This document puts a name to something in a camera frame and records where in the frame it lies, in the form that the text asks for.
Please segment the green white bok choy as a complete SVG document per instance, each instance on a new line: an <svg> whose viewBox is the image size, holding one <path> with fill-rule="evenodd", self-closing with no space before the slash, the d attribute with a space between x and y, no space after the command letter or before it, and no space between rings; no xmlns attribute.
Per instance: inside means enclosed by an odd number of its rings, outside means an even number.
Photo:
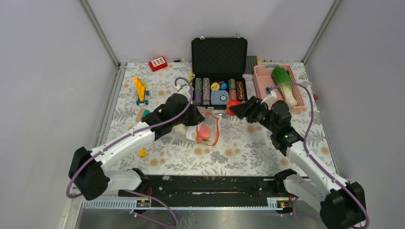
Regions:
<svg viewBox="0 0 405 229"><path fill-rule="evenodd" d="M291 83L292 80L287 71L282 67L275 67L272 71L272 78L275 85L285 84L285 86L279 87L279 91L282 93L284 101L289 106L296 106L297 101L293 96L292 85L288 84Z"/></svg>

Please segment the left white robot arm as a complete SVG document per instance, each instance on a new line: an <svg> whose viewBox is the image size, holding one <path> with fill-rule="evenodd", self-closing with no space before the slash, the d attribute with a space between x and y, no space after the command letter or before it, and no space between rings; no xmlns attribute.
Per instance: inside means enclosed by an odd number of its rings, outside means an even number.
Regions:
<svg viewBox="0 0 405 229"><path fill-rule="evenodd" d="M114 171L111 167L129 153L169 134L177 125L201 123L204 118L192 104L192 99L193 88L185 86L122 136L91 150L77 149L68 172L70 182L66 195L94 200L106 191L129 189L136 196L146 194L148 184L139 169Z"/></svg>

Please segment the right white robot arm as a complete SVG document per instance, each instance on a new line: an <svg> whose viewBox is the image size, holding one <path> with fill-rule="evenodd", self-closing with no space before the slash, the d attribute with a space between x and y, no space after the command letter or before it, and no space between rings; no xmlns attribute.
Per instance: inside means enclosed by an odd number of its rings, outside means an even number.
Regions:
<svg viewBox="0 0 405 229"><path fill-rule="evenodd" d="M285 102L276 101L269 108L253 96L229 110L240 119L268 129L274 148L295 162L310 179L308 182L292 173L274 183L276 194L285 197L291 193L301 198L319 213L329 229L355 228L361 222L365 222L364 228L369 225L363 187L357 182L350 183L319 160L305 138L292 127L291 113Z"/></svg>

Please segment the pink toy peach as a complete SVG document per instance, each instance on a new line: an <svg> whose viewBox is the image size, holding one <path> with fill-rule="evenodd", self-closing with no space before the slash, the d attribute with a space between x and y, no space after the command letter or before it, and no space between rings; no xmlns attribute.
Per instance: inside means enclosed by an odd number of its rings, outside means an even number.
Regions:
<svg viewBox="0 0 405 229"><path fill-rule="evenodd" d="M211 130L206 125L201 125L198 129L198 141L207 142L211 140Z"/></svg>

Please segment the clear orange-zip bag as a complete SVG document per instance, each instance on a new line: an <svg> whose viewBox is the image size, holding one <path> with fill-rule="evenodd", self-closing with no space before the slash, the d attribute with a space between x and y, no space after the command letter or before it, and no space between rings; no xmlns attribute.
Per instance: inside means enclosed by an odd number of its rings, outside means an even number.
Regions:
<svg viewBox="0 0 405 229"><path fill-rule="evenodd" d="M221 118L210 111L202 111L201 114L204 121L196 126L187 126L185 137L198 144L215 146L219 141L219 121Z"/></svg>

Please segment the red toy strawberry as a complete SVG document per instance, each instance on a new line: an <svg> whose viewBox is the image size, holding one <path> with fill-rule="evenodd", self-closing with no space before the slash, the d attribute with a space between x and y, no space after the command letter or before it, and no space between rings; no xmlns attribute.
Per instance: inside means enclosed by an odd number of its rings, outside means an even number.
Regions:
<svg viewBox="0 0 405 229"><path fill-rule="evenodd" d="M230 108L233 106L238 106L240 104L241 102L238 100L230 100L226 105L226 113L230 116L236 116L236 114Z"/></svg>

